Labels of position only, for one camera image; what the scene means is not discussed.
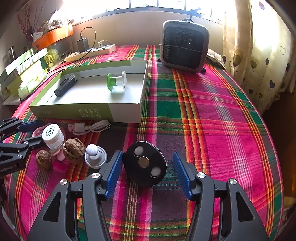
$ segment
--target green and white box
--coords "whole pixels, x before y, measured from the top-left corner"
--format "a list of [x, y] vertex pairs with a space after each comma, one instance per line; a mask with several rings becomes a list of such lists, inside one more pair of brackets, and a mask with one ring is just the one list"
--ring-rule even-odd
[[[107, 75], [126, 72], [127, 87], [107, 87]], [[62, 97], [54, 91], [70, 75], [78, 81]], [[110, 61], [68, 68], [36, 96], [30, 109], [39, 118], [140, 123], [147, 79], [147, 60]]]

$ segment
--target orange basket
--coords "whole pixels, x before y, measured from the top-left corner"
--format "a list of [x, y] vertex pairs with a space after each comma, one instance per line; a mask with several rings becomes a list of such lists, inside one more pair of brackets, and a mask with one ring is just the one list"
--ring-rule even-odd
[[41, 50], [71, 35], [73, 35], [73, 26], [72, 24], [68, 24], [44, 34], [42, 37], [32, 43], [32, 47], [37, 47], [38, 50]]

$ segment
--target heart-patterned curtain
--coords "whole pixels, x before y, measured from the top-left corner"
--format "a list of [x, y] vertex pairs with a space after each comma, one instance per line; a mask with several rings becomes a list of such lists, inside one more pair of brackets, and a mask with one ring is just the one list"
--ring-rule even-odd
[[285, 90], [293, 93], [296, 44], [264, 0], [227, 0], [223, 62], [261, 114]]

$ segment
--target striped cloth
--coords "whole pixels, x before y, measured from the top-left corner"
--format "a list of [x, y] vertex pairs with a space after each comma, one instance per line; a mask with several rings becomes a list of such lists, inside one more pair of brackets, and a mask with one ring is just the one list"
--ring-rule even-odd
[[[176, 150], [183, 152], [187, 162], [193, 163], [198, 171], [213, 179], [237, 179], [258, 211], [270, 240], [274, 240], [281, 226], [283, 185], [276, 151], [258, 111], [232, 78], [214, 63], [206, 62], [207, 71], [203, 75], [164, 67], [157, 62], [159, 57], [160, 51], [155, 46], [119, 46], [112, 54], [59, 66], [73, 68], [103, 61], [148, 60], [142, 122], [112, 123], [112, 127], [102, 133], [80, 137], [85, 145], [102, 146], [108, 160], [115, 150], [126, 151], [139, 140], [157, 146], [167, 160], [166, 176], [150, 189], [131, 182], [122, 169], [114, 197], [103, 202], [112, 240], [185, 239], [194, 202], [184, 197], [173, 171], [172, 156]], [[34, 120], [28, 106], [41, 89], [23, 102], [14, 116]], [[56, 122], [64, 128], [75, 123], [74, 120], [45, 121]], [[18, 133], [6, 141], [20, 142], [29, 136]], [[67, 132], [66, 137], [73, 135]], [[74, 165], [56, 159], [50, 173], [42, 172], [36, 166], [36, 153], [36, 150], [32, 152], [25, 170], [5, 178], [9, 197], [5, 210], [13, 221], [15, 197], [20, 213], [16, 215], [17, 227], [24, 238], [61, 179], [77, 181], [93, 172], [84, 163]], [[77, 202], [80, 240], [86, 240], [82, 200]], [[212, 240], [218, 231], [218, 202], [214, 213]]]

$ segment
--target black oval object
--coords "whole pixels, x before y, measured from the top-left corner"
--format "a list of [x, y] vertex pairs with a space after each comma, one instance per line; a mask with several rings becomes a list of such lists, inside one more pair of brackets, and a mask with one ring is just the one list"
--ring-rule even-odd
[[133, 143], [122, 155], [122, 163], [126, 173], [134, 182], [143, 188], [150, 188], [159, 183], [165, 176], [167, 164], [162, 153], [151, 143], [147, 141], [138, 141]]

